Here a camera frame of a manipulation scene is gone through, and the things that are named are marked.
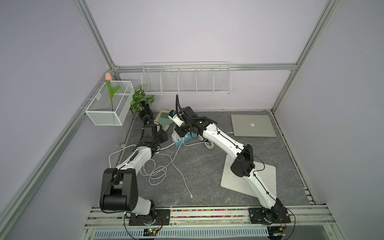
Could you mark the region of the teal white power strip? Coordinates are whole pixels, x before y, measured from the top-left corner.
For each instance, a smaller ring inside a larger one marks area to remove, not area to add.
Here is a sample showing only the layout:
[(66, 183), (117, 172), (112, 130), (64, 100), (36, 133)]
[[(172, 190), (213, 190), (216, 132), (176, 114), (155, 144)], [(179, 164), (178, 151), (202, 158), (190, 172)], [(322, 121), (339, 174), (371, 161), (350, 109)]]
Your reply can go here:
[(175, 146), (178, 147), (182, 143), (185, 144), (187, 141), (196, 138), (196, 134), (188, 132), (184, 137), (180, 137), (179, 134), (176, 132), (176, 128), (174, 128), (171, 137), (172, 137), (172, 141), (174, 142)]

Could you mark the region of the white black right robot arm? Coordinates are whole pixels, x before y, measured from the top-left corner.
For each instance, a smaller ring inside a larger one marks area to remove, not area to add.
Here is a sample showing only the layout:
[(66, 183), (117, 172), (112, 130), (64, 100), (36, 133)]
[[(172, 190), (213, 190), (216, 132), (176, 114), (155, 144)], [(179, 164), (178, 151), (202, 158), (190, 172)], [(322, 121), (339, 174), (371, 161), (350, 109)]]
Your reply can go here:
[(176, 132), (181, 138), (187, 133), (195, 133), (211, 141), (231, 157), (232, 173), (248, 183), (249, 189), (256, 194), (261, 204), (260, 208), (254, 209), (255, 213), (250, 212), (252, 224), (271, 225), (291, 222), (288, 209), (262, 181), (259, 170), (254, 164), (255, 156), (251, 145), (243, 145), (235, 141), (218, 128), (216, 121), (204, 116), (199, 117), (191, 107), (182, 108), (179, 95), (176, 95), (175, 110), (169, 113), (169, 119), (177, 125)]

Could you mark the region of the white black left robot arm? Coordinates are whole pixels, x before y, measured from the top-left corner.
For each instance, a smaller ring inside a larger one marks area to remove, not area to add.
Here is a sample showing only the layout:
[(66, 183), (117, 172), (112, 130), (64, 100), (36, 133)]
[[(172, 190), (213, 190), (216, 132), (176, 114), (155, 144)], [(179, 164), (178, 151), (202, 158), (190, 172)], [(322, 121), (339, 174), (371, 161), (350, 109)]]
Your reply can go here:
[(141, 168), (160, 150), (160, 144), (168, 140), (162, 126), (150, 115), (142, 118), (142, 132), (133, 153), (115, 168), (103, 173), (99, 206), (107, 214), (127, 212), (145, 224), (156, 220), (153, 201), (139, 196), (137, 175)]

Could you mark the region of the silver laptop at back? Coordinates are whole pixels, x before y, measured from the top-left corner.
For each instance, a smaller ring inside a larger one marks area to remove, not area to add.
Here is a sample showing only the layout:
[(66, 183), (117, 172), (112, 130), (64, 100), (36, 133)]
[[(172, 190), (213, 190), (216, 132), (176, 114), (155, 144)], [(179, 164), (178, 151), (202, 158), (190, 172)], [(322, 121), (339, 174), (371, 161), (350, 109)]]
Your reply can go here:
[(276, 133), (269, 116), (231, 115), (234, 136), (275, 138)]

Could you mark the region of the silver laptop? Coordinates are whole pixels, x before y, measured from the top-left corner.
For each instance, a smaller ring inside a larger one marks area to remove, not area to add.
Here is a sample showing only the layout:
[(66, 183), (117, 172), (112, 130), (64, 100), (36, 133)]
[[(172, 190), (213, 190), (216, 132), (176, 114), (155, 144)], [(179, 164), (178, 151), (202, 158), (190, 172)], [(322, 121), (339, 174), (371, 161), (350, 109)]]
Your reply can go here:
[(276, 133), (269, 116), (231, 115), (234, 136), (275, 138)]
[[(221, 179), (221, 187), (232, 190), (238, 193), (242, 193), (248, 196), (257, 198), (258, 195), (251, 189), (251, 186), (243, 178), (237, 177), (231, 171), (231, 165), (234, 159), (227, 155), (224, 165), (224, 170)], [(271, 165), (266, 165), (263, 171), (259, 171), (259, 179), (264, 182), (267, 189), (274, 198), (277, 196), (277, 183), (276, 183), (276, 168)]]

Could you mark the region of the silver laptop near front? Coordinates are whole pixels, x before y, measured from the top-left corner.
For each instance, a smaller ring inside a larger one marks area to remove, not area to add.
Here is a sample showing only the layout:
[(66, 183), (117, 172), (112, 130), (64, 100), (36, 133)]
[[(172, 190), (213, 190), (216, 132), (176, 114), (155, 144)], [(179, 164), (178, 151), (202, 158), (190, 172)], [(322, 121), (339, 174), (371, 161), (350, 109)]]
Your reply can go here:
[[(251, 189), (251, 186), (243, 178), (237, 177), (231, 171), (231, 165), (234, 159), (227, 155), (224, 165), (224, 170), (221, 179), (221, 187), (232, 190), (238, 193), (242, 193), (248, 196), (257, 198), (258, 195)], [(263, 171), (259, 171), (259, 179), (264, 182), (267, 189), (274, 198), (277, 196), (277, 183), (276, 183), (276, 168), (271, 165), (266, 165)]]

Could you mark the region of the beige green work glove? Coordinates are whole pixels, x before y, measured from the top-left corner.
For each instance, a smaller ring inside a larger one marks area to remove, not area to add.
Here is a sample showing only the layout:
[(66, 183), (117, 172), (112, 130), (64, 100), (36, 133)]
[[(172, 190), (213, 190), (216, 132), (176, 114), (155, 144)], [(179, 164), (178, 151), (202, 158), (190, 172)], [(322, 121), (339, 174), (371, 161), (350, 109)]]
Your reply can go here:
[(167, 131), (169, 127), (174, 123), (169, 119), (170, 110), (161, 110), (155, 118), (155, 121), (159, 123), (162, 128)]

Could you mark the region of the green plant in black pot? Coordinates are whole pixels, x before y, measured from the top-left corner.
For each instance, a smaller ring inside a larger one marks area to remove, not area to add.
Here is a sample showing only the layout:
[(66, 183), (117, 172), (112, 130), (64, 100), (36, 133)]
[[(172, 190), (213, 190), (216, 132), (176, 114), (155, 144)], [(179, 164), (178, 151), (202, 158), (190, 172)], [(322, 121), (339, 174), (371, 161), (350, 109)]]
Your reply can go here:
[(138, 89), (133, 94), (133, 100), (130, 103), (130, 111), (133, 116), (138, 115), (142, 120), (148, 115), (151, 120), (154, 119), (154, 113), (151, 110), (151, 104), (155, 101), (154, 95), (147, 95), (144, 91), (144, 86), (139, 85)]

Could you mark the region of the pink artificial tulip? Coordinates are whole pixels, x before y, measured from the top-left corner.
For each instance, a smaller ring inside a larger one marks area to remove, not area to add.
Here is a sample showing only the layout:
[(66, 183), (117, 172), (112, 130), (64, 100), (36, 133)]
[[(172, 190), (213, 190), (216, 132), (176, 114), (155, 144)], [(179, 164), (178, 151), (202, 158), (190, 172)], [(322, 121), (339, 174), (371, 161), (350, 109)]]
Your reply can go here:
[(106, 85), (107, 85), (108, 91), (109, 91), (111, 108), (112, 108), (112, 111), (114, 111), (113, 97), (114, 97), (115, 93), (120, 89), (121, 86), (118, 85), (114, 88), (112, 87), (111, 81), (113, 80), (113, 77), (110, 73), (105, 73), (105, 80), (106, 80)]

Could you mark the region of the colourful bead strip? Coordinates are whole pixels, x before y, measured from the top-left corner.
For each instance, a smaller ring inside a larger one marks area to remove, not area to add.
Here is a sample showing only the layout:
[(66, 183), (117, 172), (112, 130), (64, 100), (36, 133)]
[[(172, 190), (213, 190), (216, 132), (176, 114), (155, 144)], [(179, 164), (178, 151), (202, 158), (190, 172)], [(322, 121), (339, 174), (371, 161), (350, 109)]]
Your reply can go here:
[(202, 218), (245, 218), (249, 216), (247, 208), (213, 208), (213, 209), (172, 209), (171, 219), (202, 219)]

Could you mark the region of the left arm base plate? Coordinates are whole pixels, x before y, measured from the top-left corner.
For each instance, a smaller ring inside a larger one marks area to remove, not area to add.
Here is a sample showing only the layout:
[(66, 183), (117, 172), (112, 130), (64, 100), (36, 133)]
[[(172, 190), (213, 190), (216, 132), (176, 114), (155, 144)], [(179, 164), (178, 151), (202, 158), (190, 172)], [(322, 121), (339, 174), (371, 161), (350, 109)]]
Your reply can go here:
[(129, 226), (168, 226), (171, 219), (170, 209), (156, 209), (149, 215), (132, 215), (129, 217)]

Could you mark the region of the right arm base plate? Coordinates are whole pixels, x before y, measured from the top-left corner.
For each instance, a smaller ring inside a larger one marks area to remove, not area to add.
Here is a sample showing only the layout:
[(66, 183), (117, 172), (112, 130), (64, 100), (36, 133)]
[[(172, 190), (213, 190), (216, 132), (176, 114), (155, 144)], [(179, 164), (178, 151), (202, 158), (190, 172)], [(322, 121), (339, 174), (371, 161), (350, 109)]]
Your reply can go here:
[(249, 216), (252, 224), (289, 224), (291, 218), (285, 207), (276, 207), (274, 209), (249, 208)]

